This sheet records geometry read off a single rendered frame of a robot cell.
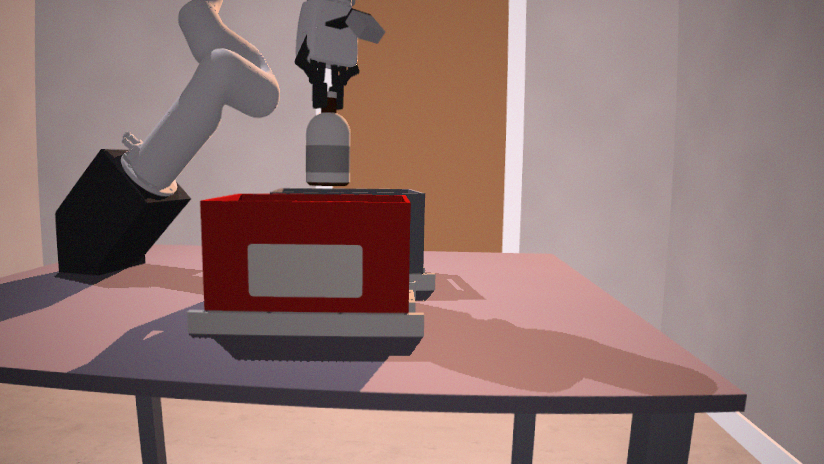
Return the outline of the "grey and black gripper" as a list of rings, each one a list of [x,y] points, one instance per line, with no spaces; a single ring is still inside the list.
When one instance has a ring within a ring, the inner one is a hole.
[[[351,8],[352,3],[348,0],[308,0],[302,3],[295,64],[304,70],[312,84],[314,109],[327,107],[326,69],[331,69],[332,86],[329,91],[337,92],[337,110],[343,109],[344,86],[351,77],[359,74],[358,38],[349,27],[337,29],[325,26],[325,22],[347,15]]]

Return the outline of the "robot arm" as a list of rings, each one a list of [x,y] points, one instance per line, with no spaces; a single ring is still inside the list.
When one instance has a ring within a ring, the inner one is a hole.
[[[278,105],[276,78],[261,53],[223,24],[217,13],[222,1],[191,0],[180,9],[179,26],[200,64],[144,142],[130,132],[123,134],[129,151],[121,158],[122,167],[153,194],[174,194],[173,179],[216,131],[224,105],[254,118],[270,115]],[[376,44],[385,34],[371,14],[353,8],[325,26],[349,27],[358,39]]]

